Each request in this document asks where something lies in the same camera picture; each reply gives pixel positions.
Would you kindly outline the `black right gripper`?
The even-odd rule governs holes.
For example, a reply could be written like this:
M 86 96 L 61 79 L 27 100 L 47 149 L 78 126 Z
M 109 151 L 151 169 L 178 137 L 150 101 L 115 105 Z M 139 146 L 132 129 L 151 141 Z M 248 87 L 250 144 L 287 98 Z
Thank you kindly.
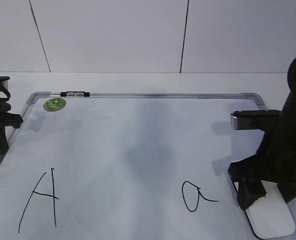
M 238 182 L 237 202 L 242 210 L 266 196 L 261 180 L 278 183 L 286 203 L 296 198 L 296 114 L 281 111 L 276 125 L 263 132 L 256 153 L 228 168 L 231 180 Z

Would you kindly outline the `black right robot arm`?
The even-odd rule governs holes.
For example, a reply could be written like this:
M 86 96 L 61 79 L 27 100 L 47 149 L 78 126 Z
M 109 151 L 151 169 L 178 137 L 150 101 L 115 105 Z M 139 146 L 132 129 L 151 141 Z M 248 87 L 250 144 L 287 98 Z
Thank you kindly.
M 296 58 L 287 72 L 289 95 L 282 110 L 244 110 L 231 114 L 233 129 L 261 130 L 256 153 L 232 162 L 228 174 L 238 184 L 237 202 L 248 209 L 267 192 L 263 182 L 276 183 L 286 203 L 296 198 Z

